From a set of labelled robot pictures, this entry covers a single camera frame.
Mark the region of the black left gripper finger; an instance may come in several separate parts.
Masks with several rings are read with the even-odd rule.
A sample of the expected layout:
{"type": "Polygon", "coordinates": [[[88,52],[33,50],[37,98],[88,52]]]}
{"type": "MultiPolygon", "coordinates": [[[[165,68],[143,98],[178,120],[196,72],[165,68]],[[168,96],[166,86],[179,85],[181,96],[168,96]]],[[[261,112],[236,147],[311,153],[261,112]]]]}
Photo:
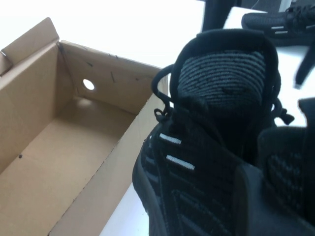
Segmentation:
{"type": "Polygon", "coordinates": [[[233,223],[236,236],[266,236],[266,204],[259,170],[247,164],[237,167],[233,192],[233,223]]]}

